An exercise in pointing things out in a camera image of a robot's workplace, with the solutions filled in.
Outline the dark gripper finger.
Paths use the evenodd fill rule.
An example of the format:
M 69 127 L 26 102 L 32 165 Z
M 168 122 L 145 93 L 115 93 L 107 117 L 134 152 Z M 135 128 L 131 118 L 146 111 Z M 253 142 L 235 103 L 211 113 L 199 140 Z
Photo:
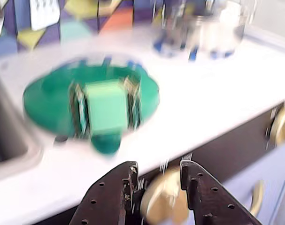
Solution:
M 180 162 L 181 189 L 196 225 L 259 225 L 260 222 L 204 167 Z
M 89 187 L 70 224 L 124 225 L 137 188 L 138 163 L 121 163 Z

